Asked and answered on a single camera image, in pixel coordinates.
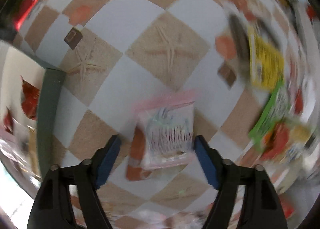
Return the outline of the yellow snack packet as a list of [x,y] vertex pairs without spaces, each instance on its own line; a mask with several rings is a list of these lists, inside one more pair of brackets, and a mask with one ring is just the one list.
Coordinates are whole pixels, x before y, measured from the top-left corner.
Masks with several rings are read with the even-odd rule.
[[253,27],[248,28],[248,41],[251,85],[272,91],[283,80],[284,57],[271,43],[264,41]]

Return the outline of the dark green snack bar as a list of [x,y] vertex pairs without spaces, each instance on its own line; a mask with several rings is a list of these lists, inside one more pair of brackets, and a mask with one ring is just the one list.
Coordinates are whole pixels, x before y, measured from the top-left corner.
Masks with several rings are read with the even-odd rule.
[[228,22],[238,55],[240,71],[249,75],[251,56],[247,32],[241,20],[235,14],[229,16]]

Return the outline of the checkered tablecloth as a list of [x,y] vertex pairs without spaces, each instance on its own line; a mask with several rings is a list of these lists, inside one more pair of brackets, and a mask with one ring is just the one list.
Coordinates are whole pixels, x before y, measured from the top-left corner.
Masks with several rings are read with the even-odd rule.
[[66,73],[53,131],[55,160],[72,166],[114,134],[122,145],[98,190],[115,228],[199,228],[216,190],[197,160],[144,171],[133,141],[136,103],[196,91],[194,134],[223,157],[252,165],[249,138],[269,93],[253,87],[228,23],[275,36],[292,88],[309,77],[298,36],[276,0],[40,0],[21,26],[20,48]]

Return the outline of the green snack packet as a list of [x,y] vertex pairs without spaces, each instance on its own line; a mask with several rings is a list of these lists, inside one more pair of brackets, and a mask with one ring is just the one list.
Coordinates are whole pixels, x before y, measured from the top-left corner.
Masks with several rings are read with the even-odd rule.
[[291,104],[285,84],[283,81],[279,81],[271,92],[259,120],[249,132],[249,137],[257,148],[263,148],[264,136],[289,112],[290,108]]

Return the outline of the white tray green rim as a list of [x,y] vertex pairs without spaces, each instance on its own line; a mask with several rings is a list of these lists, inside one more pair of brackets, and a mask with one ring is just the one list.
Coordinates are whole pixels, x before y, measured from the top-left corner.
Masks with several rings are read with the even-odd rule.
[[[40,89],[37,119],[21,107],[22,76]],[[65,72],[1,41],[1,151],[43,178],[52,164],[52,133]]]

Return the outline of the red torn snack packet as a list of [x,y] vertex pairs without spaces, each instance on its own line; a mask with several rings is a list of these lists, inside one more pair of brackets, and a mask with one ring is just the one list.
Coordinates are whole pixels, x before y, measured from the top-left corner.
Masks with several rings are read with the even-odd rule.
[[22,76],[22,101],[21,107],[25,116],[31,120],[37,119],[37,107],[40,98],[40,89],[27,82]]

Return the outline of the orange red snack packet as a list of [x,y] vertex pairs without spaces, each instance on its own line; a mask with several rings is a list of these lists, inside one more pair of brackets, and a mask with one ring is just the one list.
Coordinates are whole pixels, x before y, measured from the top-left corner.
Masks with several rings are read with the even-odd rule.
[[261,155],[262,160],[272,160],[280,155],[289,141],[290,130],[284,122],[277,123],[267,135],[267,144]]

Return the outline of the white yellow snack bag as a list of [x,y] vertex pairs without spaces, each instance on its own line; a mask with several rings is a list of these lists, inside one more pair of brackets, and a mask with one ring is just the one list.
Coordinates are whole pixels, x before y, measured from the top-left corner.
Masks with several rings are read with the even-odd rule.
[[304,147],[312,135],[309,127],[302,124],[293,124],[289,128],[289,140],[286,144],[285,159],[291,162],[302,154]]

